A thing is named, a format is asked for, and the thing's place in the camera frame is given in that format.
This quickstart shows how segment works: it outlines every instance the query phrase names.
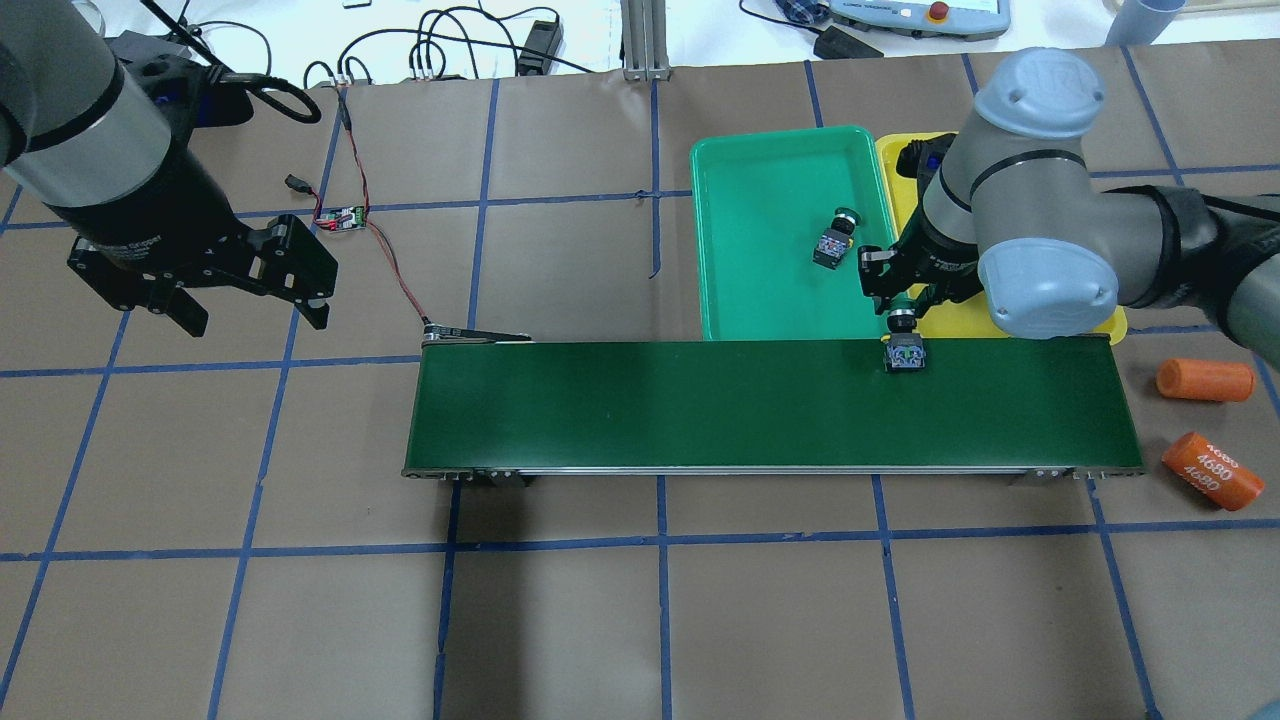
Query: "green conveyor belt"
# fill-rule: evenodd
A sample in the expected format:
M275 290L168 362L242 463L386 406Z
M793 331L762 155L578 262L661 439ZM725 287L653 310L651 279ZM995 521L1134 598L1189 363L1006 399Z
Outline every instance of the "green conveyor belt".
M1142 464L1097 337L513 343L422 352L406 474L1021 471Z

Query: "plastic tray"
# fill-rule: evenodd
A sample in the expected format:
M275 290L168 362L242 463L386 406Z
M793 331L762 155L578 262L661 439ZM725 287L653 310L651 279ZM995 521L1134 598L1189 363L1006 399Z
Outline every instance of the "plastic tray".
M893 219L895 236L906 227L906 220L915 211L915 179L904 178L893 172L897 165L897 154L913 140L928 140L943 135L942 132L915 132L886 135L876 141L876 151L879 155L884 178L884 192L888 195L890 209ZM914 296L923 286L911 290ZM956 305L943 302L929 311L920 320L919 332L924 337L1009 337L1004 331L991 322L987 310L987 296L978 293L969 300ZM1106 333L1111 338L1111 345L1124 340L1129 332L1129 319L1124 309L1116 311L1093 332Z
M703 337L878 338L858 263L835 270L813 249L836 208L852 208L859 245L893 242L876 143L854 126L712 137L691 154Z

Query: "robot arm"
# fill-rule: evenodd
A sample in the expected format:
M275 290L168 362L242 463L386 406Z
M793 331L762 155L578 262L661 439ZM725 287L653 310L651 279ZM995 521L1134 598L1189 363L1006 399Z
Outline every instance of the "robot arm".
M860 251L864 292L886 311L928 283L908 304L919 316L986 288L996 325L1028 338L1088 332L1116 305L1194 305L1280 364L1280 197L1094 192L1080 140L1103 100L1097 73L1070 53L1001 63L902 237Z
M215 286L284 299L324 328L337 261L294 215L241 223L187 149L191 128L131 70L67 0L0 3L0 164L79 233L72 270L111 306L141 305L197 337L209 314L187 290ZM224 86L244 77L211 70Z

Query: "orange can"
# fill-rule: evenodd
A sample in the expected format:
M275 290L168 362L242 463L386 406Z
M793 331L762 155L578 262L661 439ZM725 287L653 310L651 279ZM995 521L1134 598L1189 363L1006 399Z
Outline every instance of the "orange can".
M1253 395L1257 378L1244 363L1170 357L1156 372L1156 389L1165 397L1243 402Z
M1267 487L1252 470L1240 465L1199 433L1187 433L1160 460L1181 479L1226 510L1239 510L1257 500Z

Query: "yellow tray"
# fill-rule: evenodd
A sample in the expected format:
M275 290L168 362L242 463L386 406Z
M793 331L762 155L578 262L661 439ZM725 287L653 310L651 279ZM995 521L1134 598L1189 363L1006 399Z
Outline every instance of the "yellow tray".
M881 177L884 178L890 217L897 234L902 233L906 220L915 211L915 179L897 174L895 170L897 154L913 140L928 140L940 135L942 132L896 133L886 135L876 141L876 154L879 158L881 169L884 170ZM923 287L913 287L911 296L919 293ZM1009 337L1009 333L991 322L991 315L987 313L987 296L980 292L960 304L943 302L931 307L924 319L920 320L918 331L924 337ZM1124 340L1125 333L1129 332L1129 319L1125 318L1124 309L1116 307L1116 311L1093 332L1106 333L1111 338L1111 345Z

